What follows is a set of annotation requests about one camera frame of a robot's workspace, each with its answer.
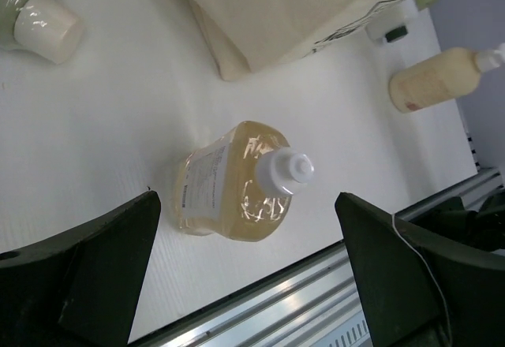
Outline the clear amber soap bottle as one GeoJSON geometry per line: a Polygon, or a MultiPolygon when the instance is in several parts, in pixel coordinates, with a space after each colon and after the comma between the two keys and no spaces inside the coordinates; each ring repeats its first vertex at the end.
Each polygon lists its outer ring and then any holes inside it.
{"type": "Polygon", "coordinates": [[[173,212],[180,231],[257,242],[273,234],[314,165],[277,129],[243,121],[182,163],[173,212]]]}

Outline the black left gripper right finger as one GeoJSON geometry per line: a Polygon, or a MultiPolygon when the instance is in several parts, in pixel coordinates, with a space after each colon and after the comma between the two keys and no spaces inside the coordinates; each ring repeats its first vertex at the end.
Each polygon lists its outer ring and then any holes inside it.
{"type": "Polygon", "coordinates": [[[375,346],[503,345],[504,250],[418,226],[430,211],[406,221],[351,193],[335,211],[375,346]]]}

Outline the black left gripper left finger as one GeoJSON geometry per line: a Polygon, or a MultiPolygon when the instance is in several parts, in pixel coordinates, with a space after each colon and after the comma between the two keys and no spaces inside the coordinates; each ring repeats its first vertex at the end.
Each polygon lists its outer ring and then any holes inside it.
{"type": "Polygon", "coordinates": [[[3,346],[126,346],[160,217],[148,191],[1,254],[3,346]]]}

